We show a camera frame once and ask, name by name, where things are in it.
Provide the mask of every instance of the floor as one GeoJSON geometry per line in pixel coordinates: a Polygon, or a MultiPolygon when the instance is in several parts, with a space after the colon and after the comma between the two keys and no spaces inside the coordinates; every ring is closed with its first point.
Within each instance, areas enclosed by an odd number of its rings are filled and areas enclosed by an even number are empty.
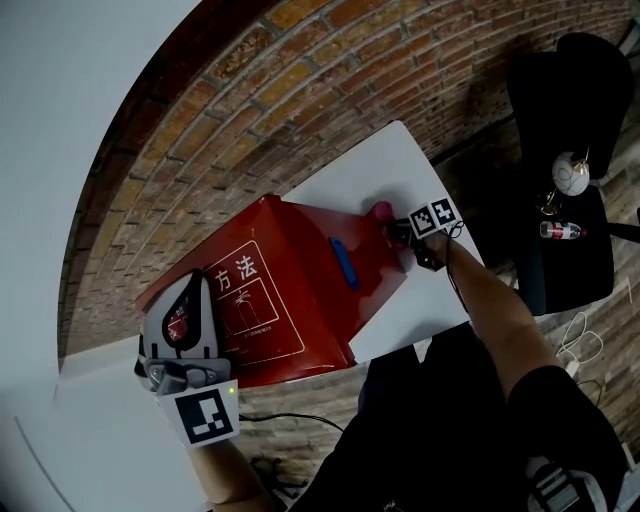
{"type": "MultiPolygon", "coordinates": [[[[634,62],[634,69],[640,65],[634,62]]],[[[640,73],[636,73],[640,84],[640,73]]],[[[610,222],[638,225],[636,208],[640,207],[640,95],[630,109],[609,173],[600,188],[610,222]]],[[[478,173],[483,168],[497,177],[517,171],[519,144],[513,121],[506,122],[493,133],[436,166],[447,189],[470,225],[474,239],[488,266],[510,280],[512,266],[505,257],[502,244],[491,233],[483,231],[483,221],[491,215],[478,192],[478,173]]],[[[578,311],[588,317],[588,329],[598,333],[604,350],[592,362],[581,367],[579,381],[596,380],[603,388],[599,407],[614,426],[621,441],[631,453],[640,455],[640,244],[612,238],[615,261],[613,294],[598,303],[579,310],[547,315],[538,319],[549,343],[556,348],[578,311]]],[[[582,328],[576,322],[570,333],[582,328]]],[[[424,353],[426,344],[419,344],[424,353]]],[[[587,358],[598,348],[595,340],[585,339],[581,356],[587,358]]],[[[268,415],[296,412],[327,417],[346,426],[355,415],[357,397],[366,376],[359,365],[294,383],[244,390],[241,412],[268,415]]],[[[598,398],[598,386],[585,383],[583,391],[598,398]]],[[[280,458],[283,479],[292,482],[311,480],[324,458],[333,450],[339,432],[328,425],[306,420],[282,418],[264,423],[243,424],[237,443],[247,457],[280,458]]]]}

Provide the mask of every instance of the hand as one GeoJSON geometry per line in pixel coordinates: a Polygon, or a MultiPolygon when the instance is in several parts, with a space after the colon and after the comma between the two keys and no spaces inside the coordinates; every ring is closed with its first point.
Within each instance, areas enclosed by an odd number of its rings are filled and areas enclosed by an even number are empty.
{"type": "Polygon", "coordinates": [[[428,249],[431,249],[436,258],[442,263],[446,263],[447,258],[447,235],[445,235],[442,231],[438,231],[437,233],[433,233],[429,235],[422,242],[427,246],[428,249]]]}

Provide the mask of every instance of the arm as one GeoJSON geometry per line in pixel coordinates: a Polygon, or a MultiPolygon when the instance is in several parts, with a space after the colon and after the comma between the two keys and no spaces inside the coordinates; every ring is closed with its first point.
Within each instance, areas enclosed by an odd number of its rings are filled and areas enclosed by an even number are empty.
{"type": "Polygon", "coordinates": [[[216,512],[272,512],[275,505],[231,441],[189,452],[191,463],[216,512]]]}
{"type": "MultiPolygon", "coordinates": [[[[455,240],[450,243],[451,275],[509,397],[513,386],[531,370],[558,366],[558,361],[520,297],[455,240]]],[[[446,261],[446,236],[436,233],[426,244],[440,261],[446,261]]]]}

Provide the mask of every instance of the black shirt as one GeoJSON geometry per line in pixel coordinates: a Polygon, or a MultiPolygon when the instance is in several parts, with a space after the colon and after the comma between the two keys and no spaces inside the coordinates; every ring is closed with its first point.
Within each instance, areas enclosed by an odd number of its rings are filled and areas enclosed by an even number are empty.
{"type": "Polygon", "coordinates": [[[364,388],[372,405],[351,421],[296,512],[526,511],[525,466],[535,457],[592,475],[615,507],[624,453],[563,369],[532,371],[507,403],[468,325],[434,339],[421,365],[395,364],[371,382],[375,362],[364,388]]]}

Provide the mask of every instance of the brick wall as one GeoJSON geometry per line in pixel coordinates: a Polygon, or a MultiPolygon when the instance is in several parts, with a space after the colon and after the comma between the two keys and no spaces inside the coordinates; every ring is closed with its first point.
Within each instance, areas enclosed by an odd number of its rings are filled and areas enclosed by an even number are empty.
{"type": "MultiPolygon", "coordinates": [[[[278,3],[162,110],[150,136],[131,141],[139,151],[116,155],[128,159],[128,173],[99,206],[99,224],[79,220],[93,228],[90,242],[82,230],[70,240],[65,352],[134,334],[135,298],[261,195],[286,193],[394,119],[427,156],[442,153],[509,115],[510,59],[552,50],[570,31],[617,43],[632,7],[631,0],[278,3]]],[[[92,202],[99,199],[94,193],[92,202]]]]}

